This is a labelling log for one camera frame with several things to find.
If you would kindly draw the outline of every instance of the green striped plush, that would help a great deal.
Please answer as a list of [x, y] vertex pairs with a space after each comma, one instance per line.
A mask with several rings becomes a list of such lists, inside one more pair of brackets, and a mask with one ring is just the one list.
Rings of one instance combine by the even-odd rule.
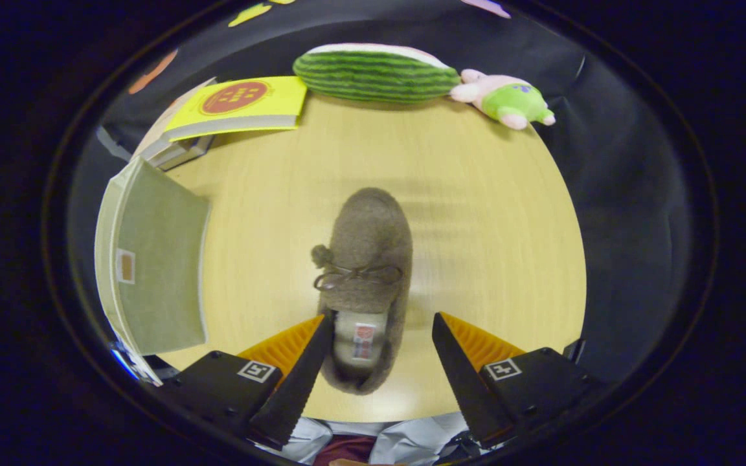
[[293, 71], [308, 89], [319, 94], [401, 104], [447, 95], [460, 83], [454, 68], [419, 50], [394, 45], [361, 44], [359, 50], [352, 47], [317, 47], [299, 56]]

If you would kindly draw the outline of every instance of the book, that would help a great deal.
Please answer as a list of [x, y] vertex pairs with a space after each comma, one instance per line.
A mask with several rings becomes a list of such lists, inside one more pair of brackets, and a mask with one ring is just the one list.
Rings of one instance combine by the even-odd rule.
[[209, 212], [207, 199], [142, 157], [106, 186], [94, 240], [97, 292], [142, 369], [142, 357], [207, 342], [201, 272]]
[[134, 157], [142, 157], [145, 160], [151, 161], [155, 156], [159, 156], [163, 151], [171, 151], [175, 154], [184, 153], [185, 149], [180, 146], [173, 145], [168, 137], [164, 136], [163, 133], [166, 131], [166, 126], [171, 123], [174, 116], [177, 114], [177, 110], [183, 108], [183, 106], [193, 97], [200, 89], [217, 83], [216, 78], [205, 80], [205, 82], [189, 89], [186, 93], [177, 98], [172, 104], [160, 115], [154, 124], [148, 129], [148, 132], [143, 136], [140, 144], [137, 145], [132, 159]]
[[151, 159], [151, 163], [164, 172], [171, 170], [178, 165], [205, 155], [209, 151], [214, 139], [215, 135], [205, 135], [199, 138], [174, 142], [176, 150], [158, 153], [157, 156]]
[[259, 129], [295, 129], [307, 87], [298, 76], [217, 83], [199, 89], [166, 125], [169, 141]]

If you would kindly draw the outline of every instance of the stack of books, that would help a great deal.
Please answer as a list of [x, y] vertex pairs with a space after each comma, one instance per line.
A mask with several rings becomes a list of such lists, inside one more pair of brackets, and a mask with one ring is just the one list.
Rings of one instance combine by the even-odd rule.
[[296, 76], [200, 83], [154, 122], [133, 159], [142, 157], [161, 170], [207, 153], [220, 133], [295, 129], [307, 87]]

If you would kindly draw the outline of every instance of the red circular logo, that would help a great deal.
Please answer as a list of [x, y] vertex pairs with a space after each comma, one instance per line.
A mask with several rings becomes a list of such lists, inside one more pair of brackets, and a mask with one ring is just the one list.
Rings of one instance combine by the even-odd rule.
[[201, 111], [207, 115], [219, 115], [243, 109], [264, 97], [268, 90], [262, 82], [234, 83], [207, 98]]
[[373, 337], [373, 327], [358, 327], [356, 334], [360, 338], [368, 339]]

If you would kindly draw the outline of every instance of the book label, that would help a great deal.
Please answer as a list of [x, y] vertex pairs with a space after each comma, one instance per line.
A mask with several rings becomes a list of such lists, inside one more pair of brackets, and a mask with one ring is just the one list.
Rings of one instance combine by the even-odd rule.
[[134, 258], [133, 252], [117, 248], [117, 280], [120, 283], [134, 284]]

